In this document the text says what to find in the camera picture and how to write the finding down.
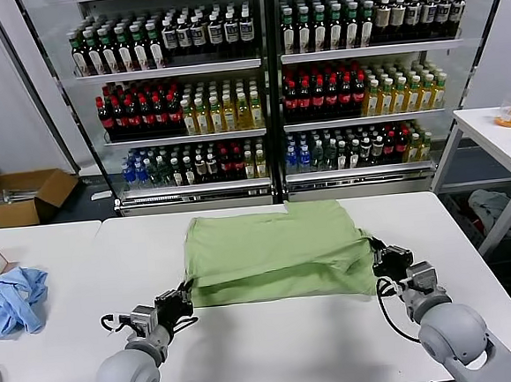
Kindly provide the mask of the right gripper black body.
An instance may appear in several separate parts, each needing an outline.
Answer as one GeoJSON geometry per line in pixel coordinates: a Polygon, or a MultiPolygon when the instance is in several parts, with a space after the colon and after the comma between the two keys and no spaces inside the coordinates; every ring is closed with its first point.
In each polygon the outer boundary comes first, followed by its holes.
{"type": "Polygon", "coordinates": [[[373,257],[372,271],[378,278],[405,278],[406,271],[413,263],[413,252],[397,245],[390,245],[376,250],[373,257]]]}

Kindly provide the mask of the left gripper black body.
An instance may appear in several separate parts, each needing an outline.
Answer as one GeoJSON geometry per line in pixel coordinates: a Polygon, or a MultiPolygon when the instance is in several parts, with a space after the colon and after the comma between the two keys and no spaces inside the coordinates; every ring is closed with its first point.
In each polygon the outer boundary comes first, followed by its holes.
{"type": "Polygon", "coordinates": [[[188,295],[183,295],[172,289],[157,296],[154,300],[154,307],[158,319],[158,325],[164,328],[174,327],[182,318],[189,318],[193,314],[192,301],[188,295]]]}

